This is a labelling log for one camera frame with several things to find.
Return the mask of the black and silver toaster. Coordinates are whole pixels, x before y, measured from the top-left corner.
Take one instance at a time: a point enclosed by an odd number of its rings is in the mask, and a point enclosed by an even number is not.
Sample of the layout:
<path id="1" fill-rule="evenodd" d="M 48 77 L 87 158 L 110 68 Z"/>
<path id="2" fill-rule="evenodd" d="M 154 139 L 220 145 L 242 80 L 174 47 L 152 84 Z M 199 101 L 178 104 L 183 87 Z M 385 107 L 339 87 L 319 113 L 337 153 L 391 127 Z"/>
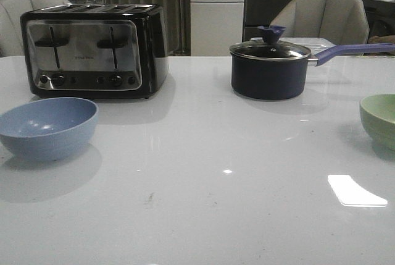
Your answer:
<path id="1" fill-rule="evenodd" d="M 34 95 L 148 98 L 167 77 L 160 5 L 53 6 L 24 13 L 20 23 Z"/>

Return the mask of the beige chair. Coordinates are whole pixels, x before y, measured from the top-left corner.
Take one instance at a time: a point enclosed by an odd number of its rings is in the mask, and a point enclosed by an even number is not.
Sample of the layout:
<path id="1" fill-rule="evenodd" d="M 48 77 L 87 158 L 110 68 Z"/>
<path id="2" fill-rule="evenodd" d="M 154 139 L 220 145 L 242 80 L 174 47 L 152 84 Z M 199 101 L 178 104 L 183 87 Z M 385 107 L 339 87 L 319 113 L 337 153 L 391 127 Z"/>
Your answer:
<path id="1" fill-rule="evenodd" d="M 1 0 L 1 57 L 23 52 L 20 17 L 26 12 L 70 4 L 68 0 Z"/>
<path id="2" fill-rule="evenodd" d="M 333 44 L 365 44 L 369 26 L 362 0 L 292 0 L 270 22 L 284 37 L 324 38 Z"/>

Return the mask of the glass pot lid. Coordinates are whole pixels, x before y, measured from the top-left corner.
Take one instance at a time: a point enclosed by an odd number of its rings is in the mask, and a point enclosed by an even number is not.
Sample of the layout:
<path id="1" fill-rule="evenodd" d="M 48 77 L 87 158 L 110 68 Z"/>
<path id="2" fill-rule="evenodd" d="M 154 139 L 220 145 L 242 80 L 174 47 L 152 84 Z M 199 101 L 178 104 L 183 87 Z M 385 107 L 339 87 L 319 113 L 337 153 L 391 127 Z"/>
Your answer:
<path id="1" fill-rule="evenodd" d="M 311 50 L 309 48 L 280 40 L 286 27 L 261 25 L 257 29 L 260 38 L 230 46 L 230 54 L 262 61 L 290 61 L 310 57 Z"/>

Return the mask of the beige chair right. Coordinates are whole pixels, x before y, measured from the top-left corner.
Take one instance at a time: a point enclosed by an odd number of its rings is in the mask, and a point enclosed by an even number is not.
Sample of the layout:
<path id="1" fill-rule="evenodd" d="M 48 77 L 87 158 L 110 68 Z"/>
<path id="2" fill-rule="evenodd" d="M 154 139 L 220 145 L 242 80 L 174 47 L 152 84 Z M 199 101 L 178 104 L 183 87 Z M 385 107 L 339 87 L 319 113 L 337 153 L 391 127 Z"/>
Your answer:
<path id="1" fill-rule="evenodd" d="M 292 0 L 270 22 L 284 37 L 324 38 L 333 44 L 365 44 L 369 26 L 362 0 Z"/>

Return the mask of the blue bowl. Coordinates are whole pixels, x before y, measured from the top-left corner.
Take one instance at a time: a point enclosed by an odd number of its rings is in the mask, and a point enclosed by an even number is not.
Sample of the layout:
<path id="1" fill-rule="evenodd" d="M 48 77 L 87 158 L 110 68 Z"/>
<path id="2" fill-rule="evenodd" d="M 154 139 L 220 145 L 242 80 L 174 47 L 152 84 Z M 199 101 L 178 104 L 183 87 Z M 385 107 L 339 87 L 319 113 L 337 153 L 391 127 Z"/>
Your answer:
<path id="1" fill-rule="evenodd" d="M 98 106 L 91 100 L 37 100 L 1 114 L 1 143 L 23 160 L 61 160 L 88 145 L 97 122 Z"/>

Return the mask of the green bowl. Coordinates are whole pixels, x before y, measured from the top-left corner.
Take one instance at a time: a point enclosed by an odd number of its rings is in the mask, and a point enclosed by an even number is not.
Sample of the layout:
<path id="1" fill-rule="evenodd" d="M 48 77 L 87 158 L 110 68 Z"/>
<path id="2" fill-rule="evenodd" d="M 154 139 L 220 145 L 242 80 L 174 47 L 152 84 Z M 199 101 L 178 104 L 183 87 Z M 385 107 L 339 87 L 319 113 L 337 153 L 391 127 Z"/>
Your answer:
<path id="1" fill-rule="evenodd" d="M 394 94 L 367 96 L 360 101 L 359 111 L 372 140 L 394 151 Z"/>

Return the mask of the dark blue saucepan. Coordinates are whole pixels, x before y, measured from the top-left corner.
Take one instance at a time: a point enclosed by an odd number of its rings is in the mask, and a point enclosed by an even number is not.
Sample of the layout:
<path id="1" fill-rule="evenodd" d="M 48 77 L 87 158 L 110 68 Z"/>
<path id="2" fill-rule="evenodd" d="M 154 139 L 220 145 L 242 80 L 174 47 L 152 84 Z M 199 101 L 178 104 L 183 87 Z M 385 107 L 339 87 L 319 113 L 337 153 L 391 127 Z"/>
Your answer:
<path id="1" fill-rule="evenodd" d="M 320 66 L 345 54 L 393 51 L 392 43 L 346 44 L 330 47 L 309 58 L 290 61 L 262 61 L 232 57 L 231 86 L 248 98 L 277 101 L 299 96 L 305 88 L 307 67 Z"/>

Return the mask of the white refrigerator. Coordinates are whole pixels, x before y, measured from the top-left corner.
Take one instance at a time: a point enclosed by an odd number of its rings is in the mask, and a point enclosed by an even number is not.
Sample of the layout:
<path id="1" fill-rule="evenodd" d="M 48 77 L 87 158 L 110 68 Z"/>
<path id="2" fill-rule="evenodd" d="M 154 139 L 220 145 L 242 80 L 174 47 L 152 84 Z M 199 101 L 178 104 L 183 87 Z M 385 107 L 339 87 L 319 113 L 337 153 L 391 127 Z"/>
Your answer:
<path id="1" fill-rule="evenodd" d="M 242 40 L 244 0 L 190 0 L 192 56 L 228 56 Z"/>

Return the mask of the beige chair left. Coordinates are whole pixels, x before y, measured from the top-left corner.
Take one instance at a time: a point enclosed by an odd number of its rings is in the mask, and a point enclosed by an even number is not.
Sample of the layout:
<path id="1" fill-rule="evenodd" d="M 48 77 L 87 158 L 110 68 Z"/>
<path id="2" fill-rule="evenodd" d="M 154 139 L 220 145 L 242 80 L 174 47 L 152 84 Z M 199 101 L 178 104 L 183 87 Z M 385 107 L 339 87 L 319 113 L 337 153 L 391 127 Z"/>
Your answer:
<path id="1" fill-rule="evenodd" d="M 70 4 L 68 0 L 1 0 L 1 57 L 23 52 L 20 17 L 26 12 Z"/>

